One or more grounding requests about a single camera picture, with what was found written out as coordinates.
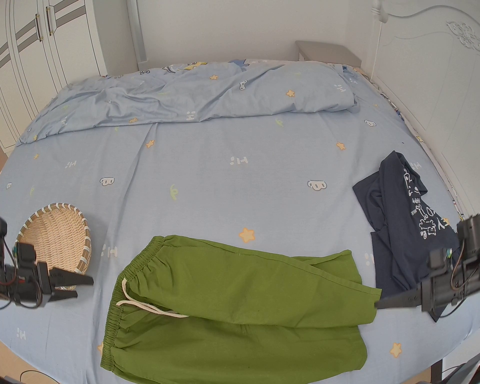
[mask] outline wooden floor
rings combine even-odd
[[[0,171],[3,168],[5,161],[7,161],[7,156],[0,149]],[[0,343],[0,376],[9,376],[13,379],[19,380],[20,374],[29,369],[34,370],[35,368],[12,353],[6,345]],[[22,380],[25,384],[55,384],[53,380],[37,372],[25,373],[22,376]],[[421,380],[427,382],[430,381],[430,369],[415,376],[413,379],[408,380],[404,384],[416,384]]]

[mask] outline green pants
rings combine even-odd
[[[188,317],[151,313],[132,300]],[[306,384],[360,369],[380,289],[351,251],[287,257],[154,237],[119,275],[101,366],[142,384]]]

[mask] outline white headboard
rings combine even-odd
[[[374,0],[363,70],[480,212],[480,0]]]

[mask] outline nightstand top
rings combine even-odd
[[[317,41],[296,41],[295,44],[305,60],[347,64],[352,67],[361,65],[361,60],[342,45]]]

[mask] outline white wardrobe door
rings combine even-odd
[[[0,0],[0,140],[5,149],[15,144],[12,141],[16,141],[32,121],[25,104],[28,100],[24,100],[17,83],[11,60],[12,52],[7,42],[5,28],[7,1]]]
[[[50,5],[53,5],[49,12],[52,37],[61,65],[61,69],[57,67],[57,71],[63,72],[67,83],[100,75],[84,0],[53,0]]]
[[[37,1],[14,0],[13,6],[15,39],[20,57],[18,70],[25,76],[25,91],[32,95],[38,113],[59,91],[53,80],[53,75],[57,74],[55,72],[52,74],[44,44],[38,39],[35,20],[35,15],[39,11]]]

